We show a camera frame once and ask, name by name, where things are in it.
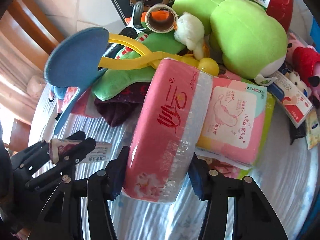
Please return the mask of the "small white tube box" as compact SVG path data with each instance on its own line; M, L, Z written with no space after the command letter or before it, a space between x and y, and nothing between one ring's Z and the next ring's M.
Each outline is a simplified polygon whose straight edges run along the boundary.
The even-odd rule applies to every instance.
M51 139L49 142L49 156L53 165L56 165L66 155L67 151L74 146L80 144L80 140L69 139ZM108 156L111 154L112 144L108 142L97 142L95 149L88 153L82 161L77 163L95 163L101 161L107 161Z

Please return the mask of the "pink tissue pack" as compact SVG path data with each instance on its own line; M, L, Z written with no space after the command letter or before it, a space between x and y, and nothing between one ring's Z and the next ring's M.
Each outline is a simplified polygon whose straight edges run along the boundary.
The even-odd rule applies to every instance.
M123 194L172 203L194 155L212 93L213 77L166 58L148 88L130 145Z

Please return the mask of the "pink green wet wipes pack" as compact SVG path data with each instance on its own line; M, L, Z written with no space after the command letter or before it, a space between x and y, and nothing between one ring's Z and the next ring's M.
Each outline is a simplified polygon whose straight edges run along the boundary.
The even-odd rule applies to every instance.
M266 140L274 104L266 87L214 77L195 153L237 170L251 169Z

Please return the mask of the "white blue toothpaste box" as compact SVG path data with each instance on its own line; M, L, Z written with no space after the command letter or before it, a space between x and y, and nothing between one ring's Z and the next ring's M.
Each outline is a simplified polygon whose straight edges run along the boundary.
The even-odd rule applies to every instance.
M313 104L305 94L285 75L281 74L281 72L274 72L270 78L272 77L275 77L276 80L267 87L267 90L280 103L295 128L298 128L306 120L306 117L312 110Z

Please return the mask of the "white duck plush yellow scarf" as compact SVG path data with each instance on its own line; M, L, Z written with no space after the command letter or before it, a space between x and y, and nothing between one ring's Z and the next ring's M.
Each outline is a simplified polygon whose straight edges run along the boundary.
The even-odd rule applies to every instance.
M200 61L206 55L204 25L194 15L184 12L174 24L174 38L192 51L195 59Z

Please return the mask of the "pink pig plush blue shirt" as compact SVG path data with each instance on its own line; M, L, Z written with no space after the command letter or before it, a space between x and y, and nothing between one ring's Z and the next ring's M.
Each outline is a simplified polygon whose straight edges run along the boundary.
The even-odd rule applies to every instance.
M50 86L50 93L48 100L53 102L55 99L57 100L57 116L55 120L58 121L62 113L66 110L67 106L71 102L71 100L78 93L77 87L55 87Z

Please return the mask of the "dark maroon cloth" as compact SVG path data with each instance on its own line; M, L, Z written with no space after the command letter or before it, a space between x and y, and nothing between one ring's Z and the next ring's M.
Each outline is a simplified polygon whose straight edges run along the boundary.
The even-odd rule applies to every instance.
M117 127L144 102L149 86L149 82L133 83L109 100L101 101L96 98L94 105L109 126Z

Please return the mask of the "black folded umbrella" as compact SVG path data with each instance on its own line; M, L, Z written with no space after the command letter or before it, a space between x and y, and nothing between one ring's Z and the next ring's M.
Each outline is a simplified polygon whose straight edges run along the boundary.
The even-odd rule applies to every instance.
M123 45L117 43L108 43L102 57L114 59L119 51L124 48Z

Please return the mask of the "green crocodile plush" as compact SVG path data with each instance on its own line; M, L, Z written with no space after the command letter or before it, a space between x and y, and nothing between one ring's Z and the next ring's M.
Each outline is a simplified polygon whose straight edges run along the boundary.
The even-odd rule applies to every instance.
M138 34L136 40L146 46L152 52L162 51L171 54L178 54L185 49L185 45L176 41L174 33L166 34L144 32ZM92 93L101 101L109 100L138 82L151 82L156 70L151 66L133 70L108 69L104 75L92 86Z

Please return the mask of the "small white bear plush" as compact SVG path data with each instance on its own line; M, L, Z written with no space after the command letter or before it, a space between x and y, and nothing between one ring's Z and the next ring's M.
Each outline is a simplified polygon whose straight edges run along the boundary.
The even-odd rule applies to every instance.
M287 72L285 76L307 97L309 98L312 91L311 89L301 80L300 75L293 71Z

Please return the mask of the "yellow plastic snowball tongs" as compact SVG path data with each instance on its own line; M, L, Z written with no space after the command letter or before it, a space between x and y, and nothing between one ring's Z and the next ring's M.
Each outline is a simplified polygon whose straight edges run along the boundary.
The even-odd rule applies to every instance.
M98 66L101 68L133 70L151 66L152 68L157 69L162 59L170 58L186 63L212 76L219 75L219 65L215 60L208 57L205 57L198 61L195 58L189 56L180 56L176 54L165 53L162 51L152 52L142 43L119 34L110 34L109 41L111 43L117 43L133 49L140 55L140 57L128 60L117 60L108 57L102 57L98 64Z

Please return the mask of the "white lint roller refill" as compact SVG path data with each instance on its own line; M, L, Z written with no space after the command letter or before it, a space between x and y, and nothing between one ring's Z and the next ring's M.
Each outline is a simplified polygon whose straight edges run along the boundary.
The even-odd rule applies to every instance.
M152 6L145 15L145 23L154 33L165 34L177 29L178 15L169 6L158 3Z

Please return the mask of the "pink pig plush red dress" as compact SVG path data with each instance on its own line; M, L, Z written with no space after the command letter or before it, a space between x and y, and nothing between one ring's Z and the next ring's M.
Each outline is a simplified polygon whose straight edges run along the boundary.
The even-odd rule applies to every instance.
M306 46L293 32L289 32L286 61L311 89L313 103L319 104L319 52L313 46Z

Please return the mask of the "large green frog plush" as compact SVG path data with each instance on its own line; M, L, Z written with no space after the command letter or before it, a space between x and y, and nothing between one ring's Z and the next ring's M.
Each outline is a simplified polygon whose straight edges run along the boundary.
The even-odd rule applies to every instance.
M225 67L245 79L268 77L285 61L287 33L262 6L249 0L175 0L178 14L188 12L204 26L212 49Z

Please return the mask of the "wooden door frame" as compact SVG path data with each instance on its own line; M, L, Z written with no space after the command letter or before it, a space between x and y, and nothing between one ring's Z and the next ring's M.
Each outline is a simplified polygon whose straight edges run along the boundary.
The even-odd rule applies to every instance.
M44 65L63 39L34 0L12 0L1 17L1 139L11 151L28 146Z

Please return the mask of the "metal black handled tool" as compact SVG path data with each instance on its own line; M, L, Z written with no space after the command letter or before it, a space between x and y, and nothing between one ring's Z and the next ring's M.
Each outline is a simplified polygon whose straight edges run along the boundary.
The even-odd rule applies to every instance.
M138 37L138 34L146 31L142 25L142 13L144 4L142 2L135 3L129 24L119 33L120 35L127 36L133 39Z

